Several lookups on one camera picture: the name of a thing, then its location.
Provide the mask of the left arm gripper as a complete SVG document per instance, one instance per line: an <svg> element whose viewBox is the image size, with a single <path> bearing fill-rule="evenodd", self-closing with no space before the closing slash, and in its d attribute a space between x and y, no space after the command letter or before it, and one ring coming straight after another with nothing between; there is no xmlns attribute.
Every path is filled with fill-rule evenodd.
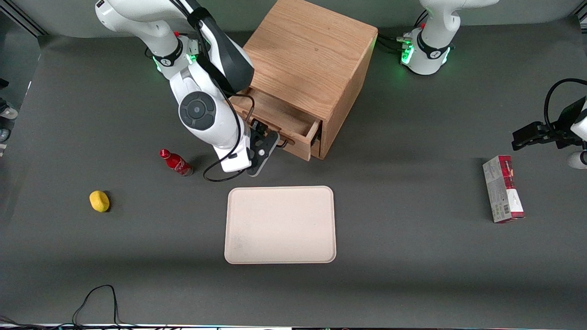
<svg viewBox="0 0 587 330"><path fill-rule="evenodd" d="M587 168L587 105L583 97L564 108L560 117L553 124L555 133L548 137L548 127L541 122L530 124L516 130L512 134L512 149L518 151L535 144L555 142L558 149L572 145L581 147L567 157L569 167L574 169Z"/></svg>

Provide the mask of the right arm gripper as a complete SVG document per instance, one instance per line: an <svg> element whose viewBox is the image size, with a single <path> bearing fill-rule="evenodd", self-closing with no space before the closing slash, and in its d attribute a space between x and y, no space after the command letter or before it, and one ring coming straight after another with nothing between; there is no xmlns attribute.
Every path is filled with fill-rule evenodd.
<svg viewBox="0 0 587 330"><path fill-rule="evenodd" d="M218 158L222 159L220 165L224 172L232 173L248 169L248 175L256 177L277 148L280 140L279 133L270 132L265 123L253 119L251 122L251 134L245 133L232 153L229 152L232 150L233 145L225 149L217 146L213 146L213 148ZM249 158L249 149L252 152L252 159Z"/></svg>

